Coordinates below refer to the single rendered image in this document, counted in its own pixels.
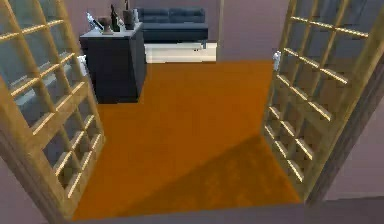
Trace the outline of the dark blue sofa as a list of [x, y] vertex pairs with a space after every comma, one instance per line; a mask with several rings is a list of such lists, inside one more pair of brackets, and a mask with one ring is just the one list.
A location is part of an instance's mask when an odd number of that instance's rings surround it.
[[205, 10], [200, 7], [138, 7], [145, 43], [183, 43], [208, 40]]

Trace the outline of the black cabinet with white top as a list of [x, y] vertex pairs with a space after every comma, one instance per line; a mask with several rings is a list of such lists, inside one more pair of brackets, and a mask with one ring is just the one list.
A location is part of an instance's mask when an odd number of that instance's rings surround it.
[[137, 103], [146, 79], [143, 23], [109, 35], [90, 31], [79, 41], [98, 103]]

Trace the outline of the dark grey vase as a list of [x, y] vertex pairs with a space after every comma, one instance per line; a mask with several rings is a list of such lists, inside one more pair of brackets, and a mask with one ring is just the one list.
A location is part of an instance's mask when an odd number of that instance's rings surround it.
[[133, 30], [135, 27], [134, 13], [130, 7], [130, 0], [124, 0], [123, 21], [126, 30]]

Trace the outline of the dark bottle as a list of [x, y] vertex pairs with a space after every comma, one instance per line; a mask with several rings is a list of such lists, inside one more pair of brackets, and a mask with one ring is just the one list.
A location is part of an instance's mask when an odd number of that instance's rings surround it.
[[110, 5], [110, 8], [111, 8], [110, 17], [111, 17], [111, 27], [112, 27], [112, 30], [114, 32], [119, 32], [120, 31], [120, 26], [119, 26], [119, 23], [118, 23], [118, 15], [117, 15], [113, 5]]

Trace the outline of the brown bust statuette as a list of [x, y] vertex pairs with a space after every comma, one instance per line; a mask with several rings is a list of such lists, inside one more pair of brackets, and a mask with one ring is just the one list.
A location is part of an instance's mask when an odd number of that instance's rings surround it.
[[111, 18], [110, 17], [100, 17], [98, 22], [103, 26], [103, 35], [112, 35], [113, 30], [111, 28]]

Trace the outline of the wooden glass-paned door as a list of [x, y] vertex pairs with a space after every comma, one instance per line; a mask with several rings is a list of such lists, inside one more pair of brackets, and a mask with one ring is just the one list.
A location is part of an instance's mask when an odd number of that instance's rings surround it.
[[310, 202], [384, 54], [384, 0], [290, 0], [277, 51], [261, 131]]
[[64, 0], [0, 0], [0, 156], [49, 224], [68, 224], [104, 146]]

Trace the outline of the silver black angular object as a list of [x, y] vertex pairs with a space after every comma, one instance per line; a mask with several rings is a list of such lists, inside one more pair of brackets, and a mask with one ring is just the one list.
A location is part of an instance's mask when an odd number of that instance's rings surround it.
[[89, 12], [86, 13], [86, 17], [92, 29], [103, 30], [103, 26], [96, 21]]

